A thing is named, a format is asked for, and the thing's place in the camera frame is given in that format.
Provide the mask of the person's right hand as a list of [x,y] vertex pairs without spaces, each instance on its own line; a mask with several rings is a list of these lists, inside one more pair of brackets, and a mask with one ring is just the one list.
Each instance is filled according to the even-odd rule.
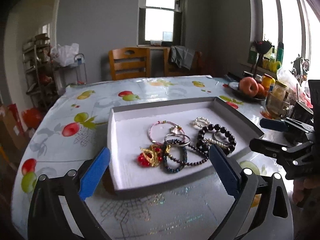
[[298,178],[293,181],[292,201],[297,207],[303,207],[306,191],[319,187],[319,181],[319,176]]

